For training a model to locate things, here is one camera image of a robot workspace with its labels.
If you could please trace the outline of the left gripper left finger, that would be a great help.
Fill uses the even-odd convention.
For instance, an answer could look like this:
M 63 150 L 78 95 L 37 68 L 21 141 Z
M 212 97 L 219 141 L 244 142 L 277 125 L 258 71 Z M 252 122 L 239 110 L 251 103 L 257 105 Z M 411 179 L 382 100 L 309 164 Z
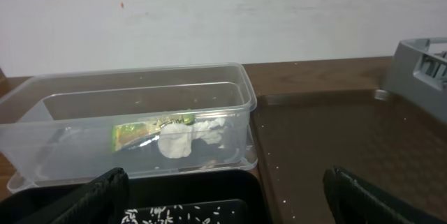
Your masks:
M 128 200 L 128 175 L 124 169 L 116 167 L 18 223 L 120 223 Z

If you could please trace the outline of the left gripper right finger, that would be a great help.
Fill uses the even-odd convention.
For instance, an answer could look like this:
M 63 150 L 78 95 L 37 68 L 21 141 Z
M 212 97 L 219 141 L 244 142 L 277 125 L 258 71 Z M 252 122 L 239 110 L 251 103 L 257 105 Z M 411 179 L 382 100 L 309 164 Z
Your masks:
M 343 167 L 325 170 L 323 190 L 336 224 L 444 224 Z

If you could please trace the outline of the green snack wrapper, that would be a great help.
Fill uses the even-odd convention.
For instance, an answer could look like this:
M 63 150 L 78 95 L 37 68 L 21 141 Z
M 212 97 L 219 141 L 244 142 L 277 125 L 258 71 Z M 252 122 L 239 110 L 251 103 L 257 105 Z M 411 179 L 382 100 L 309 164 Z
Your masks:
M 110 132 L 111 151 L 136 149 L 162 137 L 188 134 L 195 121 L 196 117 L 192 114 L 174 114 L 115 125 Z

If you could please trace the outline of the white napkin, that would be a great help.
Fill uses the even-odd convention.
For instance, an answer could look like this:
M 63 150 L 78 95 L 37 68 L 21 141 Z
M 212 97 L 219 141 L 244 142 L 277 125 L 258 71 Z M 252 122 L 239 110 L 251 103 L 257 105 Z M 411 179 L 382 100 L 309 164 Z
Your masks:
M 191 125 L 168 124 L 162 128 L 157 140 L 159 151 L 166 158 L 186 158 L 192 152 L 194 140 L 218 144 L 222 140 L 225 121 L 224 118 L 216 118 Z

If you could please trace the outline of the spilled rice food waste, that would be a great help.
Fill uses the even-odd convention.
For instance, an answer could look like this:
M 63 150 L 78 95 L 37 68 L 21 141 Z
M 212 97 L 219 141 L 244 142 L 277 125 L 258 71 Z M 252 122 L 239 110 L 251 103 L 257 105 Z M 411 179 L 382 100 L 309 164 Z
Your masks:
M 177 204 L 163 207 L 127 209 L 121 224 L 224 224 L 244 223 L 241 210 L 215 204 Z

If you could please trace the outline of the black waste tray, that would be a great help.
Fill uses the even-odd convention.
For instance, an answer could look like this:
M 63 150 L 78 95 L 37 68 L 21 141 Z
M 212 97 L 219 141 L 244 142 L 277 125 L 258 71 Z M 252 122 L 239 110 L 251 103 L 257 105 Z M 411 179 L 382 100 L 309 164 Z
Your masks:
M 1 202 L 1 222 L 18 223 L 83 185 L 32 188 L 16 193 Z M 129 200 L 124 211 L 177 204 L 223 205 L 236 211 L 241 210 L 245 217 L 244 223 L 271 221 L 257 178 L 245 171 L 129 179 Z

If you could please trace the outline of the grey dishwasher rack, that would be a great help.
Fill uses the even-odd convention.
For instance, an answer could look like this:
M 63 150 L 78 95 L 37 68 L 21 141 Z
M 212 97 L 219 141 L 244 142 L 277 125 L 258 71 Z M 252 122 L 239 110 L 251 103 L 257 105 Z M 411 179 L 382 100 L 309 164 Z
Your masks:
M 446 122 L 446 51 L 430 52 L 445 37 L 401 40 L 380 87 Z

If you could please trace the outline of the brown serving tray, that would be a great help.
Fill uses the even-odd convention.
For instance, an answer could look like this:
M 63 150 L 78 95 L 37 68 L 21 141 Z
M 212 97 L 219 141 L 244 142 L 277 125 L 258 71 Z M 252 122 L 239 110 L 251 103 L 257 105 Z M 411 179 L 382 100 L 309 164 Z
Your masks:
M 382 90 L 262 96 L 251 114 L 276 223 L 332 223 L 323 174 L 344 167 L 446 219 L 446 125 Z

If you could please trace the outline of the clear plastic bin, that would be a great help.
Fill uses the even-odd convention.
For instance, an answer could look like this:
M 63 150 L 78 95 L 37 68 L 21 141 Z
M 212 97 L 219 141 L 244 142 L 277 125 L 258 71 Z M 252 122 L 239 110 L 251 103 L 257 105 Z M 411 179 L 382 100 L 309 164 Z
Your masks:
M 15 169 L 6 186 L 17 193 L 84 183 L 114 167 L 132 179 L 251 170 L 256 105 L 247 72 L 234 63 L 32 77 L 1 97 L 1 153 Z M 186 158 L 166 158 L 157 140 L 111 151 L 113 126 L 174 114 L 224 118 L 222 140 L 194 140 Z

